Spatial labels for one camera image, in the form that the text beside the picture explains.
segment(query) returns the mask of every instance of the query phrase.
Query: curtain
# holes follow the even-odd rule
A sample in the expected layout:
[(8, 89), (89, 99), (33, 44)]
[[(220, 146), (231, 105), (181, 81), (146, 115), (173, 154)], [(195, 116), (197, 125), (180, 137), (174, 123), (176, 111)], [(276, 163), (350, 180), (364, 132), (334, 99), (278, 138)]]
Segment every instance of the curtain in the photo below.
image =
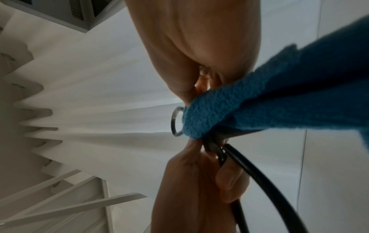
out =
[[(319, 0), (262, 1), (257, 66), (292, 42), (303, 46), (316, 39), (319, 7)], [(21, 122), (37, 127), (27, 137), (48, 140), (33, 152), (105, 179), (119, 192), (145, 194), (151, 206), (167, 161), (187, 138), (171, 134), (172, 111), (183, 104), (153, 68), (128, 10), (86, 34), (17, 12), (3, 35), (23, 42), (33, 55), (5, 77), (29, 90), (15, 106), (39, 113)], [(273, 130), (231, 144), (296, 207), (304, 135)], [(254, 183), (242, 203), (251, 231), (285, 229)]]

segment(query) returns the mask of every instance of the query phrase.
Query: wall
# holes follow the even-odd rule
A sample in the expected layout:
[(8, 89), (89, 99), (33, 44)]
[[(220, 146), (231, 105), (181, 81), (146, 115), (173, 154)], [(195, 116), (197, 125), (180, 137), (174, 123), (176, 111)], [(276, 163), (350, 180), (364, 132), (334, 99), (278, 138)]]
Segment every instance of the wall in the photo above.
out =
[[(20, 127), (18, 122), (27, 116), (23, 110), (13, 107), (13, 102), (21, 96), (16, 94), (17, 87), (3, 81), (6, 74), (4, 65), (4, 59), (0, 56), (0, 199), (51, 178), (41, 173), (47, 160), (30, 152), (40, 142), (22, 136), (25, 128)], [(50, 196), (52, 194), (47, 188), (0, 207), (0, 219), (10, 217)]]
[[(324, 0), (319, 36), (367, 14), (368, 0)], [(368, 168), (358, 132), (307, 131), (298, 212), (310, 232), (368, 232)]]

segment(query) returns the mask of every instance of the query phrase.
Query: hand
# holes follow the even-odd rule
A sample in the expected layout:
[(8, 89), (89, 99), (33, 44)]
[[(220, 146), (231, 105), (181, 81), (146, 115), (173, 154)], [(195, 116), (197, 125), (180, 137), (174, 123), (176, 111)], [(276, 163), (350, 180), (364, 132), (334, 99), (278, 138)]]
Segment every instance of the hand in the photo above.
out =
[(253, 70), (260, 0), (125, 2), (155, 69), (187, 106), (208, 86), (233, 83)]
[(219, 168), (215, 155), (201, 152), (200, 140), (167, 164), (156, 197), (152, 233), (236, 233), (231, 202), (249, 185), (249, 176), (230, 158)]

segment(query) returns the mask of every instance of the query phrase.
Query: air conditioner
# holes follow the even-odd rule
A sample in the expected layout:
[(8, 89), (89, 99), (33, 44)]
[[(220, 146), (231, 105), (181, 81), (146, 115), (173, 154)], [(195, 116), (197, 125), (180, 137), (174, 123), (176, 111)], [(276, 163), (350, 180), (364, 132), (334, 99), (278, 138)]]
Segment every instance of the air conditioner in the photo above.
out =
[(0, 0), (15, 9), (88, 32), (126, 5), (123, 0)]

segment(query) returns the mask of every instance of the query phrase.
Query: blue cloth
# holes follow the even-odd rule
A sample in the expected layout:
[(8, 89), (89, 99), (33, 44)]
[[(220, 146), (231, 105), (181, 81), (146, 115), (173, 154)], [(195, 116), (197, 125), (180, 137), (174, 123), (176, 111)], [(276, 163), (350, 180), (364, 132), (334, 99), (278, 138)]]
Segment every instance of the blue cloth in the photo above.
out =
[(357, 129), (369, 142), (369, 17), (298, 50), (283, 49), (243, 79), (196, 98), (183, 132), (235, 129)]

